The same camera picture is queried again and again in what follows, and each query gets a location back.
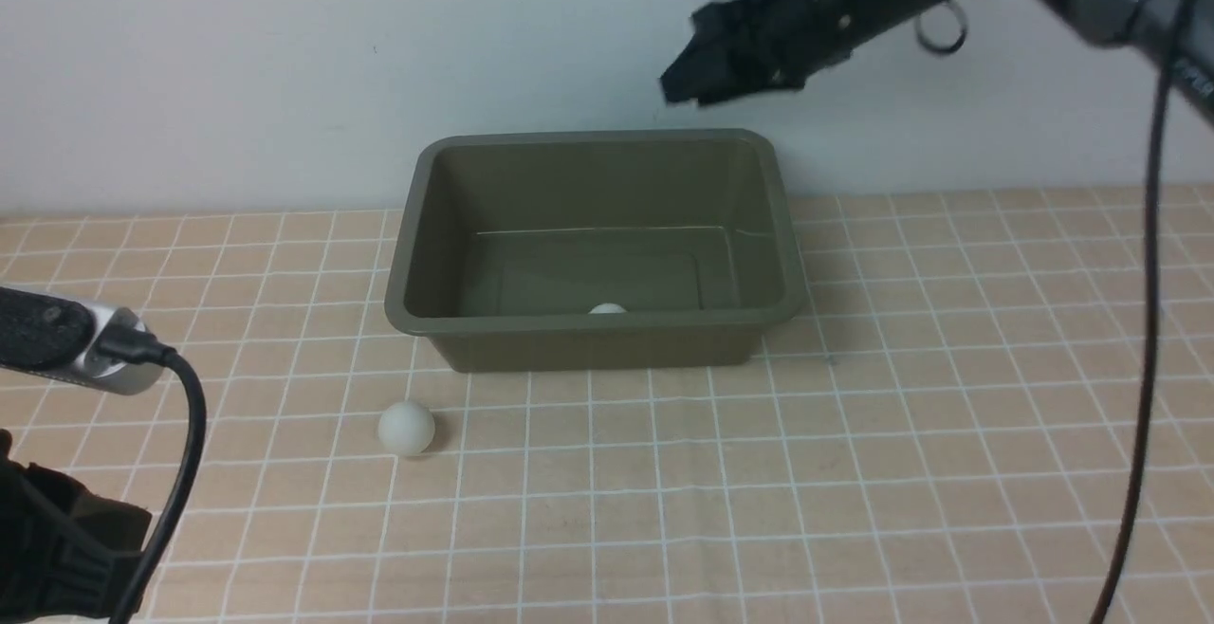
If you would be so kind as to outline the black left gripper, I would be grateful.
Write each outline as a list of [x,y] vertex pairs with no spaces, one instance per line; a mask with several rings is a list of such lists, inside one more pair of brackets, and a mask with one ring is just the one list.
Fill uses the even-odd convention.
[[1,619],[113,616],[142,558],[144,507],[92,493],[68,473],[11,460],[1,433]]

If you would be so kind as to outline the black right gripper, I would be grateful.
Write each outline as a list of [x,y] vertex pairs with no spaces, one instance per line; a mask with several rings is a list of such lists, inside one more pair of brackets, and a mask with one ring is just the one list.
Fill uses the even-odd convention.
[[853,0],[721,0],[692,15],[692,36],[659,76],[668,104],[711,104],[801,91],[841,64]]

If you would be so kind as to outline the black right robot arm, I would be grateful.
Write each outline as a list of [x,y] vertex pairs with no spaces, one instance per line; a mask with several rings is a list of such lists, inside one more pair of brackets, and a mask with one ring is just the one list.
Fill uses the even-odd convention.
[[[692,15],[693,35],[660,79],[671,104],[720,104],[800,91],[809,76],[925,10],[952,0],[727,0]],[[1080,40],[1129,45],[1206,117],[1212,115],[1212,0],[1197,0],[1179,52],[1169,34],[1181,0],[1040,0]]]

